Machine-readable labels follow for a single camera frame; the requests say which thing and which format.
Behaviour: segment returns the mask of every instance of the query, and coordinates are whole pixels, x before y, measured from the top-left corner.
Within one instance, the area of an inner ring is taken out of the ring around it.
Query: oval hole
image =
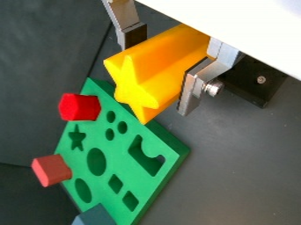
[[[109,123],[112,123],[114,121],[116,115],[113,111],[108,111],[106,113],[106,120]]]
[[[117,131],[118,131],[120,134],[125,134],[125,132],[127,132],[127,124],[125,124],[125,122],[121,121],[117,124]]]
[[[105,131],[106,140],[110,141],[113,139],[113,136],[114,136],[113,131],[110,129],[106,129]]]
[[[94,176],[100,176],[104,173],[106,161],[102,152],[97,148],[89,150],[86,164]]]
[[[76,189],[76,192],[80,196],[80,199],[85,203],[89,203],[90,200],[92,200],[90,190],[89,190],[89,187],[85,184],[85,182],[78,178],[74,180],[74,189]]]

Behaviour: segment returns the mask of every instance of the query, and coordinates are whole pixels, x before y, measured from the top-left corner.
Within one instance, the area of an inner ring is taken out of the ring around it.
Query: yellow star block
[[[205,56],[208,36],[177,25],[104,60],[114,99],[145,124],[177,99],[184,71]]]

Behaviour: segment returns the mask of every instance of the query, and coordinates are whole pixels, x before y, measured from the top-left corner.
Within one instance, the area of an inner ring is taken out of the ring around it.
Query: green shape sorter board
[[[62,186],[82,212],[101,203],[116,224],[135,224],[189,150],[155,121],[139,123],[108,83],[86,78],[81,94],[101,111],[66,123],[54,151],[72,170]]]

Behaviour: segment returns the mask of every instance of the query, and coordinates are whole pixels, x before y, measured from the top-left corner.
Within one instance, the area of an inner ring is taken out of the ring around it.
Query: red block
[[[34,158],[32,169],[44,187],[54,185],[72,177],[72,171],[60,155]]]
[[[58,112],[62,120],[96,120],[100,110],[101,106],[96,96],[62,94],[58,104]]]

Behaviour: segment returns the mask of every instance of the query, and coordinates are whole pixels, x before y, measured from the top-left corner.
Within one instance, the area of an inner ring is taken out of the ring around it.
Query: screw
[[[258,78],[256,78],[256,83],[258,84],[262,84],[262,83],[264,83],[266,82],[266,78],[263,77],[263,76],[259,76]]]
[[[204,83],[201,90],[207,93],[211,97],[217,95],[223,89],[223,83],[217,79],[209,80]]]

